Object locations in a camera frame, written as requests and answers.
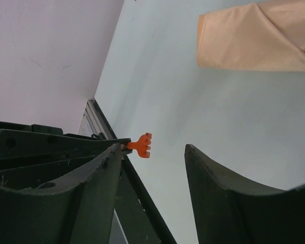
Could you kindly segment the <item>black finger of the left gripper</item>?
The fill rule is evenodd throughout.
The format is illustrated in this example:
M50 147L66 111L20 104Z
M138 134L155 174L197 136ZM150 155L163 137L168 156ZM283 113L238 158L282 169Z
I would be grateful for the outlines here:
M36 188L88 163L110 146L126 146L130 141L0 121L0 186Z

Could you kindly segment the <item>orange plastic fork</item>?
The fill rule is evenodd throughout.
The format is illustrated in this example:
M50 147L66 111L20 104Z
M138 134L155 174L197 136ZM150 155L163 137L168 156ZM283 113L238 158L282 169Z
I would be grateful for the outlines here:
M150 158L150 145L151 145L152 134L145 133L140 136L136 142L128 142L121 146L122 149L135 150L139 157Z

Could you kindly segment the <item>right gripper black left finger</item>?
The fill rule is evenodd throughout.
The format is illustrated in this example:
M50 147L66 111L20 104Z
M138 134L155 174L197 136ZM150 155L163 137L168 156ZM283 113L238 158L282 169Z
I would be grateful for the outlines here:
M120 167L114 144L35 189L0 186L0 243L108 243Z

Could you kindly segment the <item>orange cloth napkin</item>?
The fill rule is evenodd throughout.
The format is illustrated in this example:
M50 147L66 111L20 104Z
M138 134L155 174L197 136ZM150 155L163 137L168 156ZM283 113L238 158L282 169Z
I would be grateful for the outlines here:
M305 72L305 1L267 1L198 18L202 68Z

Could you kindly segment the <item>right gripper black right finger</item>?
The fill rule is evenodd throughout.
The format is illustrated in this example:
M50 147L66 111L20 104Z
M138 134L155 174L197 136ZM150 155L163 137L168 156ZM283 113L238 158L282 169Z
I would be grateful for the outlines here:
M305 185L280 190L185 148L200 243L305 243Z

